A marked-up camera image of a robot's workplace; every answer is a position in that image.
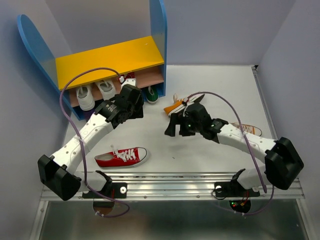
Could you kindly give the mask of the orange sneaker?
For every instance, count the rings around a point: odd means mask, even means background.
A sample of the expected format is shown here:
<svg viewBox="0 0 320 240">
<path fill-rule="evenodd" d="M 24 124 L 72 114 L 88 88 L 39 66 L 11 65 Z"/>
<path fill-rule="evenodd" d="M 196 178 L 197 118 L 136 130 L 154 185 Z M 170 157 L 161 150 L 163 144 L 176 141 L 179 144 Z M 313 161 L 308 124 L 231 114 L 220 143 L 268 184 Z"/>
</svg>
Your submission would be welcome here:
<svg viewBox="0 0 320 240">
<path fill-rule="evenodd" d="M 261 137 L 262 136 L 262 130 L 256 126 L 250 125 L 250 124 L 242 124 L 240 125 L 238 122 L 232 122 L 231 123 L 234 127 L 240 129 L 243 129 L 244 132 L 256 135 Z"/>
<path fill-rule="evenodd" d="M 178 113 L 180 111 L 184 111 L 186 105 L 185 105 L 185 102 L 187 105 L 190 105 L 190 104 L 193 104 L 193 103 L 199 103 L 201 102 L 201 100 L 205 97 L 205 94 L 197 94 L 197 95 L 194 95 L 192 97 L 190 97 L 188 100 L 187 98 L 179 98 L 178 95 L 175 93 L 172 97 L 173 99 L 173 104 L 170 105 L 170 106 L 167 106 L 165 107 L 163 110 L 165 112 L 165 114 L 170 117 L 171 114 L 175 114 L 175 113 Z"/>
</svg>

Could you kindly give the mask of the green sneaker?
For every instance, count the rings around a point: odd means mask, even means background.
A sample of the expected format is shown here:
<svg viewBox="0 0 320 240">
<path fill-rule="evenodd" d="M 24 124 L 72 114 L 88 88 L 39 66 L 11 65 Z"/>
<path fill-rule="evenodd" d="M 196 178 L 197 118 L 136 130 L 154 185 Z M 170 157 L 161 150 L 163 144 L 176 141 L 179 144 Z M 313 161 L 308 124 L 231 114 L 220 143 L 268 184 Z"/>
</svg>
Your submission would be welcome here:
<svg viewBox="0 0 320 240">
<path fill-rule="evenodd" d="M 145 96 L 149 104 L 155 104 L 159 99 L 158 92 L 154 86 L 148 86 L 146 88 Z"/>
</svg>

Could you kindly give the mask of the red sneaker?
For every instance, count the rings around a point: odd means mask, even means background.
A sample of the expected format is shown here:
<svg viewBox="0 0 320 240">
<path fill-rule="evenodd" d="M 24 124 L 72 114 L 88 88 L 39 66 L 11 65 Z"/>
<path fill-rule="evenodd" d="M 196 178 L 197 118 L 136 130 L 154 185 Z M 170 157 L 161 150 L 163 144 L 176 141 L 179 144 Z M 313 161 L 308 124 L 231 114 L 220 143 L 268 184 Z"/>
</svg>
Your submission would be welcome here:
<svg viewBox="0 0 320 240">
<path fill-rule="evenodd" d="M 112 151 L 96 155 L 95 162 L 100 168 L 131 168 L 137 167 L 149 159 L 150 153 L 144 147 L 117 149 L 111 145 Z"/>
<path fill-rule="evenodd" d="M 124 79 L 127 80 L 127 79 L 135 79 L 135 73 L 134 72 L 128 72 L 128 73 L 125 73 L 123 75 Z"/>
</svg>

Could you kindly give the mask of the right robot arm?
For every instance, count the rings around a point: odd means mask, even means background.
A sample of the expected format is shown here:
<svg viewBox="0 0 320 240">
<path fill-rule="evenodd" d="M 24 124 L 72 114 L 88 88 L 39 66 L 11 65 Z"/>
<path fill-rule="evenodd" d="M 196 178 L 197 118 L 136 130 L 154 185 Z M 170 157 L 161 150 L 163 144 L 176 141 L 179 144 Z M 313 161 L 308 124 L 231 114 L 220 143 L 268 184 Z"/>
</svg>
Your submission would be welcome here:
<svg viewBox="0 0 320 240">
<path fill-rule="evenodd" d="M 179 126 L 179 135 L 183 137 L 199 133 L 209 141 L 233 147 L 262 162 L 262 166 L 254 169 L 239 170 L 227 183 L 235 195 L 242 195 L 262 185 L 287 190 L 304 168 L 302 159 L 289 139 L 281 137 L 275 140 L 242 132 L 226 120 L 211 118 L 200 103 L 182 103 L 171 110 L 168 116 L 170 122 L 164 132 L 167 136 L 174 137 L 176 126 Z"/>
</svg>

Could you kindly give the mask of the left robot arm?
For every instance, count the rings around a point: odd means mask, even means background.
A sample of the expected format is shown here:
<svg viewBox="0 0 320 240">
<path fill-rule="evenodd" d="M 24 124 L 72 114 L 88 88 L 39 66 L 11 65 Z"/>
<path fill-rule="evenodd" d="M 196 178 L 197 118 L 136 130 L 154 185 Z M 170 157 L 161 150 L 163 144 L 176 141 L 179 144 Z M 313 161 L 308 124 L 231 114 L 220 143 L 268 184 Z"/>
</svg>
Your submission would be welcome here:
<svg viewBox="0 0 320 240">
<path fill-rule="evenodd" d="M 94 146 L 118 125 L 128 119 L 143 117 L 142 90 L 126 84 L 112 100 L 103 101 L 91 115 L 88 122 L 61 149 L 51 156 L 42 155 L 37 161 L 42 184 L 63 201 L 76 193 L 95 191 L 100 197 L 111 193 L 111 179 L 101 171 L 78 172 L 83 158 Z"/>
</svg>

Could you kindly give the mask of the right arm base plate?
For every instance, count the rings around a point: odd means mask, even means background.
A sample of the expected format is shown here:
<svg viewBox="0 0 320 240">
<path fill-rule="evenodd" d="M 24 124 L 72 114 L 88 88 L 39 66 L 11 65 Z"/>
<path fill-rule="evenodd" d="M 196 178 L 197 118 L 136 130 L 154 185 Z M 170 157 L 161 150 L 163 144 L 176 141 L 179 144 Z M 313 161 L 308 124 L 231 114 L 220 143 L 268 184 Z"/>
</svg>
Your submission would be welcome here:
<svg viewBox="0 0 320 240">
<path fill-rule="evenodd" d="M 260 192 L 251 189 L 244 189 L 238 182 L 220 181 L 214 184 L 212 191 L 216 198 L 237 198 L 237 197 L 259 197 Z"/>
</svg>

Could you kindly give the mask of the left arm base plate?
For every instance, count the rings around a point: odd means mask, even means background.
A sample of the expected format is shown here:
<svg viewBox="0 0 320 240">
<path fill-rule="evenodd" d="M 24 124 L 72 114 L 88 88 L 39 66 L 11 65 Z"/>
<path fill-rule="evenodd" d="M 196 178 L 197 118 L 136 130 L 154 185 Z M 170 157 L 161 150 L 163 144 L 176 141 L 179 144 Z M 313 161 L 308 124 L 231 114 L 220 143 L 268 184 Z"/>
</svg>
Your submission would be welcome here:
<svg viewBox="0 0 320 240">
<path fill-rule="evenodd" d="M 98 193 L 112 199 L 125 199 L 127 197 L 128 184 L 126 182 L 109 182 Z M 103 197 L 89 191 L 82 193 L 83 199 L 102 199 Z"/>
</svg>

